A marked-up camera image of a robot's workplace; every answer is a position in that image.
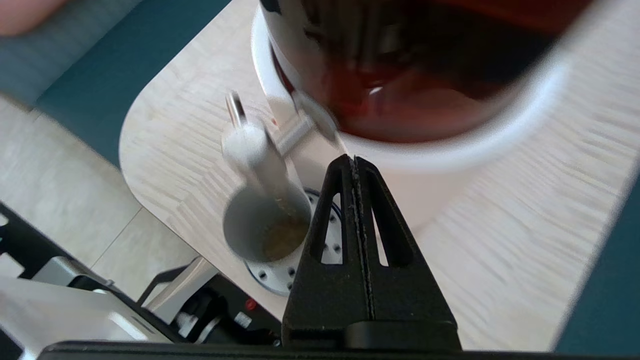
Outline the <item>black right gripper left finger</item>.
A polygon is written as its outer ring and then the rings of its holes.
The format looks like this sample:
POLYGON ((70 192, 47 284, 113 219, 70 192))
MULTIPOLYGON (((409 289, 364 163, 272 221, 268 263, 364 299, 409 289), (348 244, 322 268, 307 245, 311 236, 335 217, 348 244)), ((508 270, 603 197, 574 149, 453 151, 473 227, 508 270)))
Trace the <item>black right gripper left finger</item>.
POLYGON ((355 163, 348 155, 330 162, 282 318, 283 346, 339 348, 348 326, 370 317, 361 249, 355 163), (334 196, 340 196, 341 264, 322 256, 334 196))

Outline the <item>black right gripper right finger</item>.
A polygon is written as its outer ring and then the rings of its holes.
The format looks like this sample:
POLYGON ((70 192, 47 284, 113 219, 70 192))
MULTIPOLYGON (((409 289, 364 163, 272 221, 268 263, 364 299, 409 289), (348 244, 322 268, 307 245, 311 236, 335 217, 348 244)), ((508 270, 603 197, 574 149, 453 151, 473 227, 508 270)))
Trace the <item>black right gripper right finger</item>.
POLYGON ((454 325, 455 317, 377 167, 356 158, 359 252, 374 321, 454 325))

